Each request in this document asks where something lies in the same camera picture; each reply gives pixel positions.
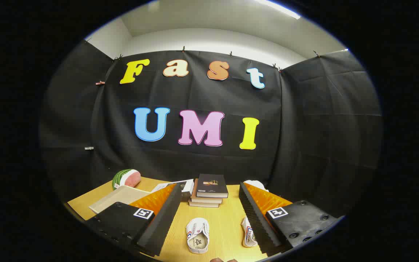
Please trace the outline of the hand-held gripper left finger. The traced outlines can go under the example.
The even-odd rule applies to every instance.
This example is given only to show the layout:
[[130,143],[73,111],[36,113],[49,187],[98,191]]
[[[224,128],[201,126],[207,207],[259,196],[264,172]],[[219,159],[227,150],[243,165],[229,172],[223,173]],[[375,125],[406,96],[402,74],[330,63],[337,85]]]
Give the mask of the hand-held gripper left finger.
[[130,204],[115,201],[86,226],[130,253],[160,255],[181,202],[181,184],[171,183]]

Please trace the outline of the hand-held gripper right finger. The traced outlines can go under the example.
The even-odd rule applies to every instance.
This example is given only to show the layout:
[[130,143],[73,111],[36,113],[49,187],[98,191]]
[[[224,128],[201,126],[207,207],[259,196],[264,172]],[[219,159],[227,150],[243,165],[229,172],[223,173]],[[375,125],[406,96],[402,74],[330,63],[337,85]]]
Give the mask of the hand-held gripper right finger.
[[308,245],[344,219],[309,201],[290,202],[245,182],[240,184],[239,199],[260,250],[266,255]]

